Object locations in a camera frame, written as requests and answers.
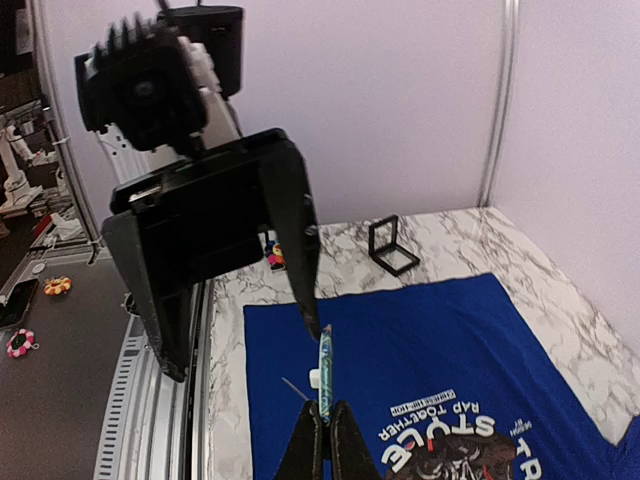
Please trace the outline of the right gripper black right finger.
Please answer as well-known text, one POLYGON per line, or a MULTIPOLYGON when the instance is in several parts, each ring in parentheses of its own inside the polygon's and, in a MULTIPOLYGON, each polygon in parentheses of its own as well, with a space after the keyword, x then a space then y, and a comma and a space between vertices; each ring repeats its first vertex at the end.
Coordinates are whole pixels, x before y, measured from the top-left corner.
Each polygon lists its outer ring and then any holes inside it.
POLYGON ((339 401, 329 425, 332 478, 381 480, 355 416, 346 401, 339 401))

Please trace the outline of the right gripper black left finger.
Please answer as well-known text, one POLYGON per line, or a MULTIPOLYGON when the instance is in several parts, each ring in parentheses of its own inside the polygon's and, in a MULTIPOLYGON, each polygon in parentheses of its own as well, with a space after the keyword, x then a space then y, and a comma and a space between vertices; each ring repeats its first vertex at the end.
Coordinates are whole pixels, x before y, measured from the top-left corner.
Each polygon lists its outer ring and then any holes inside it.
POLYGON ((274 478, 276 480, 324 478, 323 421, 315 400, 304 403, 274 478))

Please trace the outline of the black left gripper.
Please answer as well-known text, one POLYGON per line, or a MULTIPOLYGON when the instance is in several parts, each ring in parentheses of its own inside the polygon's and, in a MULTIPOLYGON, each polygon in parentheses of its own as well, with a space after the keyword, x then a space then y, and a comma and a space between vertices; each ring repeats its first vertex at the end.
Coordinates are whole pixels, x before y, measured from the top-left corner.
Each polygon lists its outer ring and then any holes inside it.
POLYGON ((102 237, 135 302, 161 371, 188 368, 188 287, 258 262, 260 233, 280 241, 307 331, 321 336, 320 239, 304 160, 269 129, 117 186, 102 237))

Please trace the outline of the silver round brooch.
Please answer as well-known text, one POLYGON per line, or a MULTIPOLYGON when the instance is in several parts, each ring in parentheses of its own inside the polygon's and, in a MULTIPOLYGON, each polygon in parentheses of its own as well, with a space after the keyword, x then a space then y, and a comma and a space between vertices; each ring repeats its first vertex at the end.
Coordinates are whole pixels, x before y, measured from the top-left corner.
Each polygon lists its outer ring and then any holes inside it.
POLYGON ((317 391, 319 414, 326 426, 331 423, 334 409, 333 364, 333 326, 329 324, 321 333, 318 347, 318 366, 311 369, 308 375, 310 387, 317 391))

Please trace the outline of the blue printed t-shirt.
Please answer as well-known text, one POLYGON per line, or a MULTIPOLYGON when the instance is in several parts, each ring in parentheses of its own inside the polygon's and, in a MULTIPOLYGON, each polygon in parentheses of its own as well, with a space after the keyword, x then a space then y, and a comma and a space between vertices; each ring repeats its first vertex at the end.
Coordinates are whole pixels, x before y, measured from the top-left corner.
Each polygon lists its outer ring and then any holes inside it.
POLYGON ((323 300, 333 392, 386 479, 635 479, 639 425, 599 432, 498 279, 323 300))

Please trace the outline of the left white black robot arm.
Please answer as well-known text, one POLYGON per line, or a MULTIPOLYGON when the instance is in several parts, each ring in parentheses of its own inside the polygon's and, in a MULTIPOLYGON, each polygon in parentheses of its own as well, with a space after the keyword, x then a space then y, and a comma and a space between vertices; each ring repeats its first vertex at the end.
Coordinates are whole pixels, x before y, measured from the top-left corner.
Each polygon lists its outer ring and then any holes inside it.
POLYGON ((241 87, 243 10, 162 5, 151 22, 109 29, 76 68, 84 114, 140 152, 173 162, 117 186, 102 236, 135 302, 161 371, 191 363, 196 284, 258 262, 274 232, 306 329, 320 335, 320 238, 304 159, 279 128, 241 133, 230 98, 241 87))

